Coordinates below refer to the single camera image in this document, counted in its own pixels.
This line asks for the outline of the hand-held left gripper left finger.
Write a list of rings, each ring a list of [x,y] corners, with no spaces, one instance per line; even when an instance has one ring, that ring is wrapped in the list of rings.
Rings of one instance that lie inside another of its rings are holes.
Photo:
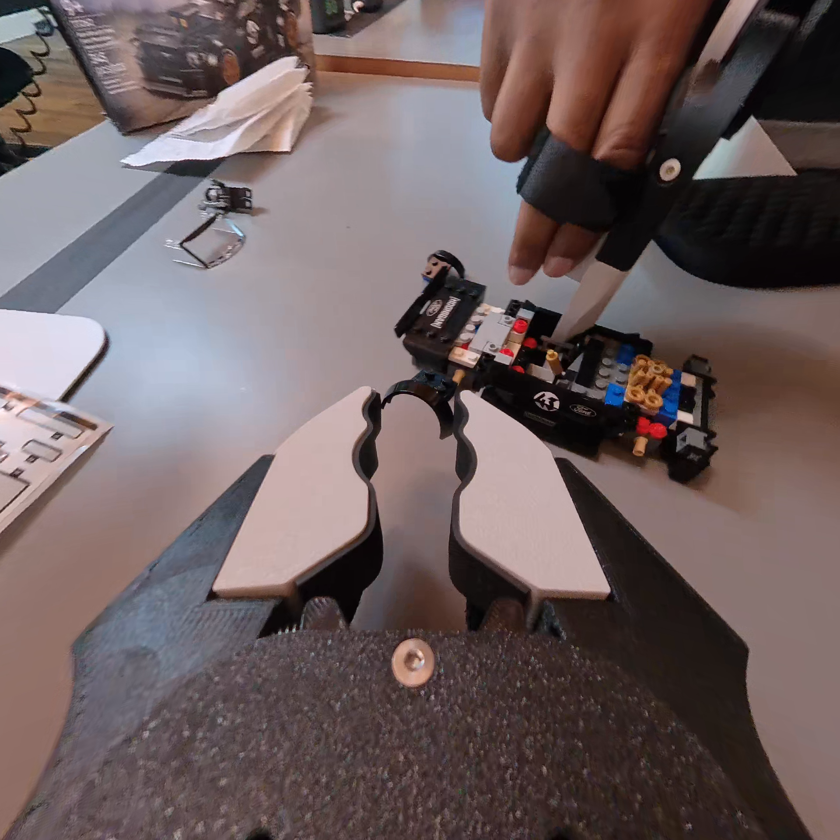
[[[277,448],[213,583],[215,596],[301,603],[327,596],[353,619],[383,562],[371,483],[381,418],[378,392],[360,387]]]

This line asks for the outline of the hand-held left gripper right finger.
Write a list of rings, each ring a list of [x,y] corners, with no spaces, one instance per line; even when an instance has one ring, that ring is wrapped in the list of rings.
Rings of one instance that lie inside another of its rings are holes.
[[[455,399],[459,485],[449,576],[481,623],[509,600],[535,623],[546,601],[608,602],[611,586],[548,446],[473,392]]]

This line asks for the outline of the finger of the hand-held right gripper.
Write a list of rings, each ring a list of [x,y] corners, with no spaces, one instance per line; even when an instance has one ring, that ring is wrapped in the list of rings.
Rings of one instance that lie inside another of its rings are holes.
[[[591,248],[570,272],[579,286],[556,327],[558,343],[595,325],[635,262],[635,245],[620,238],[603,238]]]

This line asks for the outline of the partly built lego car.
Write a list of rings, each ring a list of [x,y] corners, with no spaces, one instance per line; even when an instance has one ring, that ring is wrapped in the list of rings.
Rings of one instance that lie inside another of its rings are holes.
[[[601,325],[558,343],[560,313],[528,300],[493,306],[486,292],[467,275],[424,283],[395,325],[417,372],[453,379],[457,391],[477,392],[545,443],[580,455],[623,440],[634,456],[663,460],[680,484],[710,466],[717,380],[708,359],[693,354],[676,367],[639,333]]]

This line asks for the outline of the transparent lego windshield piece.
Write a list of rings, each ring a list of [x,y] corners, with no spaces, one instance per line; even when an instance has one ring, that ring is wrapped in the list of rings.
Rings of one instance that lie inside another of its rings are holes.
[[[245,233],[228,215],[210,213],[191,233],[180,239],[168,238],[164,246],[172,251],[176,264],[210,270],[236,256],[245,241]]]

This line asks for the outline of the black lego panel piece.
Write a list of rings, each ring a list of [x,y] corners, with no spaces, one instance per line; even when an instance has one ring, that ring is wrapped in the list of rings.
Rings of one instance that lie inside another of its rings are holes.
[[[252,214],[253,192],[246,186],[227,185],[212,179],[198,205],[204,215]]]

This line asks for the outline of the lego set box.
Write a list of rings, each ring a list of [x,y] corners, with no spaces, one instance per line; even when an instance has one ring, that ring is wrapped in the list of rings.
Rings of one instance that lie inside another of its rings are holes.
[[[55,1],[49,8],[124,134],[184,119],[278,59],[313,62],[305,1]]]

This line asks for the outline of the black and white sticker sheet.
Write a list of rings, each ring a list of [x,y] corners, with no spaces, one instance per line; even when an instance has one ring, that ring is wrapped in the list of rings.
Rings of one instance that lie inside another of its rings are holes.
[[[6,531],[113,424],[59,401],[1,386],[1,531]]]

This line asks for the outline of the book stand with white base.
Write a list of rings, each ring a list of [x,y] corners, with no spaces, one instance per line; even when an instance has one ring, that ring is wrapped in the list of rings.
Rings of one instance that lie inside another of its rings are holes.
[[[1,384],[62,401],[102,357],[104,328],[89,318],[1,310]]]

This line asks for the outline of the white paper sheets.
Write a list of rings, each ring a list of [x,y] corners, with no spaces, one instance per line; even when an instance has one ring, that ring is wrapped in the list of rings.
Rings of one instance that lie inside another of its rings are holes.
[[[248,152],[291,152],[311,111],[308,69],[299,58],[287,56],[224,89],[214,102],[122,164],[138,169]]]

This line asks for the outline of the black office chair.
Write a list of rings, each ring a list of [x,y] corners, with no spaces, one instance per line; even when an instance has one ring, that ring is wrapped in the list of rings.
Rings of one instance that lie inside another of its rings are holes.
[[[3,46],[0,48],[0,60],[0,108],[2,109],[32,83],[34,72],[23,57]]]

